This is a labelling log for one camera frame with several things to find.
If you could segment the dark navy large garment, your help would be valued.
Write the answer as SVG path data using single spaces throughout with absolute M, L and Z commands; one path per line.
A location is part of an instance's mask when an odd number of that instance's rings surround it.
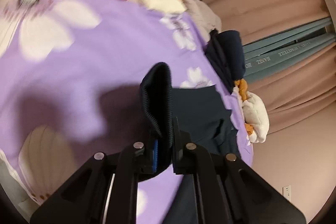
M 171 71 L 166 63 L 155 64 L 140 84 L 142 109 L 153 139 L 151 167 L 153 178 L 166 170 L 173 154 L 173 118 L 191 141 L 210 153 L 240 155 L 237 129 L 231 111 L 224 107 L 221 95 L 213 86 L 196 89 L 173 88 Z

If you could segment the folded navy clothes stack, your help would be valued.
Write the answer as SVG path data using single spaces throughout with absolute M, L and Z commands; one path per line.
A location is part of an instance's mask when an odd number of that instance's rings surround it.
M 246 71 L 239 32 L 212 30 L 204 52 L 221 82 L 231 94 L 235 81 L 243 79 Z

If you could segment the white power strip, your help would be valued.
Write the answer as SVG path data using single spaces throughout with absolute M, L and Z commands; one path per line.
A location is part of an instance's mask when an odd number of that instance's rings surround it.
M 291 201 L 291 186 L 287 185 L 282 188 L 282 195 L 285 197 L 288 201 Z

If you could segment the white duck plush toy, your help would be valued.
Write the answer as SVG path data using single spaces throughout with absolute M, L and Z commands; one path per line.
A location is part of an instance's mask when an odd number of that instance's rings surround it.
M 259 96 L 248 91 L 248 84 L 245 79 L 235 81 L 233 92 L 238 99 L 248 141 L 250 143 L 264 143 L 270 127 L 264 102 Z

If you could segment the purple floral bed sheet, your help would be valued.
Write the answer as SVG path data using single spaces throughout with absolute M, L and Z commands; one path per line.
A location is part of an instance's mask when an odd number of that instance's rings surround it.
M 161 61 L 175 88 L 217 88 L 252 164 L 238 102 L 205 45 L 188 14 L 125 0 L 39 0 L 29 11 L 13 0 L 1 9 L 1 159 L 29 196 L 18 204 L 25 216 L 96 151 L 134 139 L 139 83 Z

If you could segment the teal printed curtain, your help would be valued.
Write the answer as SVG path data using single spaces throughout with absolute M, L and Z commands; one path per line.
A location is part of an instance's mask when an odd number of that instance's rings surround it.
M 254 83 L 283 71 L 335 42 L 330 17 L 243 46 L 245 80 Z

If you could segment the pinkish quilted blanket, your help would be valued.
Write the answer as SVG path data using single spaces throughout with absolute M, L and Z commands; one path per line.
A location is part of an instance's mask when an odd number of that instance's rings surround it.
M 210 32 L 212 30 L 222 30 L 221 19 L 205 2 L 201 0 L 183 0 L 183 3 L 205 42 L 210 41 Z

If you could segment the pink curtain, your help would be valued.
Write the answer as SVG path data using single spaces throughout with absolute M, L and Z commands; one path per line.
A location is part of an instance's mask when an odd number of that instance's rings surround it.
M 236 30 L 247 45 L 330 17 L 325 0 L 202 0 L 219 16 L 223 30 Z M 335 101 L 335 42 L 269 77 L 248 83 L 266 105 L 270 131 L 277 132 Z

